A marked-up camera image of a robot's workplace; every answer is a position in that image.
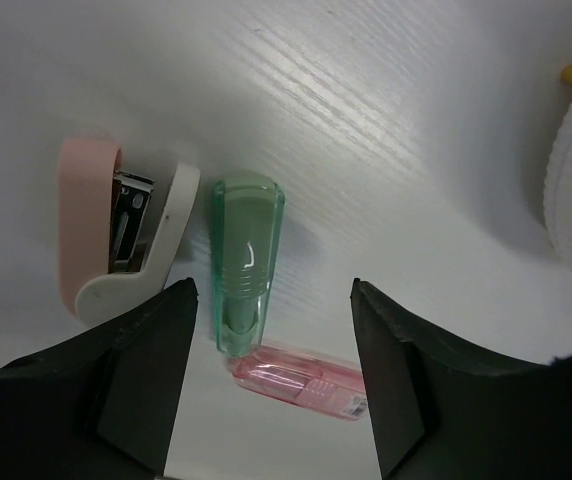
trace pink highlighter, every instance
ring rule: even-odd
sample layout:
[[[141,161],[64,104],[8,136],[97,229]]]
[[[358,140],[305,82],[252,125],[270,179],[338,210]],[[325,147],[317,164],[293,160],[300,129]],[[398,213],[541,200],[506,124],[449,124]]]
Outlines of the pink highlighter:
[[[343,420],[358,420],[368,409],[357,370],[271,347],[239,359],[233,378],[246,390]]]

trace barcode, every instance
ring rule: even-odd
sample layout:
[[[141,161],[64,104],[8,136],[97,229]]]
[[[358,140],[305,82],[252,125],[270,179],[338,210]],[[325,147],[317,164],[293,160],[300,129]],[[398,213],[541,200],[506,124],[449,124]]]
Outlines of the barcode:
[[[359,402],[359,405],[357,405],[357,407],[353,409],[350,415],[352,417],[360,417],[362,413],[366,411],[367,408],[368,408],[368,400],[362,398],[361,402]]]

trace bottle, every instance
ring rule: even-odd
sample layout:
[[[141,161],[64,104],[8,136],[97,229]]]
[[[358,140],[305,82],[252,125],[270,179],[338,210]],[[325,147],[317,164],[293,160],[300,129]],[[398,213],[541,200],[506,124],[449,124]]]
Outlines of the bottle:
[[[261,346],[238,359],[232,373],[246,390],[343,420],[368,409],[362,374],[323,360]]]
[[[284,193],[254,173],[213,189],[213,280],[217,349],[243,357],[262,340],[284,211]]]

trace label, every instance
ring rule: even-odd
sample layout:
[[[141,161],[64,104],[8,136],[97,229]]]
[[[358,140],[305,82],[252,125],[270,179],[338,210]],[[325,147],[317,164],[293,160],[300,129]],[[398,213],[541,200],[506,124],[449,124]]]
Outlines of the label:
[[[348,404],[346,404],[342,410],[342,414],[357,419],[360,418],[366,410],[368,410],[368,400],[366,400],[366,395],[356,393]]]

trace highlighter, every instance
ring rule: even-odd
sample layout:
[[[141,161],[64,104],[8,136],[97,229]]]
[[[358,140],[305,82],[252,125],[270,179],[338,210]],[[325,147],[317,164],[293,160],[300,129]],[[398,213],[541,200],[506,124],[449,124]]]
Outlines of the highlighter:
[[[217,349],[231,357],[261,344],[285,197],[270,178],[242,173],[213,189]]]

